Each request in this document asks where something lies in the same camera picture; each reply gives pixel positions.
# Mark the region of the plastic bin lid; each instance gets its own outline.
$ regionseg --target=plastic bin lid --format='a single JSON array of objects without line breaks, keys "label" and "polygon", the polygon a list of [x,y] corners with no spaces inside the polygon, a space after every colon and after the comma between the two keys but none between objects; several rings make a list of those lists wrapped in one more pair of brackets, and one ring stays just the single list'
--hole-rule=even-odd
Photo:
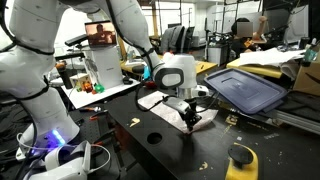
[{"label": "plastic bin lid", "polygon": [[284,88],[238,69],[215,72],[205,82],[246,114],[255,114],[287,94]]}]

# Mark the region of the computer screen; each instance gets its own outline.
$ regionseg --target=computer screen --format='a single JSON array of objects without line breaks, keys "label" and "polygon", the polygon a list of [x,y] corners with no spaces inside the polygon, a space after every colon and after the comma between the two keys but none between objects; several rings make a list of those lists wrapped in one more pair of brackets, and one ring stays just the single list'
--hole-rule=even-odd
[{"label": "computer screen", "polygon": [[91,48],[117,45],[116,31],[111,21],[85,23],[85,28]]}]

